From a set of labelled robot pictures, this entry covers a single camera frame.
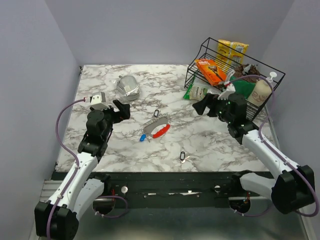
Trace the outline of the red carabiner keyring with chain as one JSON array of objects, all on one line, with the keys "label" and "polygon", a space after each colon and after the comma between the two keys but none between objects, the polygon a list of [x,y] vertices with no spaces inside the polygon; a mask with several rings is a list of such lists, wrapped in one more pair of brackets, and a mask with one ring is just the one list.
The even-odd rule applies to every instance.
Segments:
[{"label": "red carabiner keyring with chain", "polygon": [[147,136],[156,139],[163,136],[169,129],[171,125],[169,124],[169,119],[165,116],[153,118],[147,121],[143,125],[143,133]]}]

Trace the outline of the blue key tag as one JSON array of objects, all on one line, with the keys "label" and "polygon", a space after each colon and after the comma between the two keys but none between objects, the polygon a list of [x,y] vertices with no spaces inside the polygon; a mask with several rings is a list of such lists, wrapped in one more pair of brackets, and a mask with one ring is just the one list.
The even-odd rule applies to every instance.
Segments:
[{"label": "blue key tag", "polygon": [[145,133],[142,134],[141,137],[140,137],[140,139],[139,139],[139,141],[140,141],[140,142],[143,142],[143,141],[146,139],[146,137],[147,137],[147,135],[146,135]]}]

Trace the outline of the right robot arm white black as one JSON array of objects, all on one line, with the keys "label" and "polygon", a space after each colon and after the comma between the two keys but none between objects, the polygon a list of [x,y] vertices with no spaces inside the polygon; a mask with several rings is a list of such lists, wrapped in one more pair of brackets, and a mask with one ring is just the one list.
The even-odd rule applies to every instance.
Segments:
[{"label": "right robot arm white black", "polygon": [[319,213],[314,171],[288,158],[265,138],[261,128],[247,119],[247,102],[241,94],[232,93],[227,99],[220,99],[219,95],[208,93],[192,106],[198,115],[208,108],[209,117],[227,123],[229,134],[251,150],[273,176],[269,179],[251,171],[238,173],[236,180],[230,183],[234,195],[241,196],[247,191],[257,193],[271,200],[282,214],[298,213],[311,204],[315,204],[314,212],[303,213],[303,216],[315,217]]}]

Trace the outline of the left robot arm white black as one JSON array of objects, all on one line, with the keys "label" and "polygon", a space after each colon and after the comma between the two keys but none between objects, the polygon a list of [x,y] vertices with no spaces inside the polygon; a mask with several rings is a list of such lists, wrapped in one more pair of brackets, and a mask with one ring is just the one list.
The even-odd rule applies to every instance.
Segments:
[{"label": "left robot arm white black", "polygon": [[95,199],[107,197],[111,185],[90,174],[108,147],[113,125],[131,116],[130,104],[114,100],[112,106],[97,108],[93,104],[87,115],[86,131],[78,146],[75,161],[57,190],[34,209],[35,230],[38,237],[48,240],[74,239],[80,220]]}]

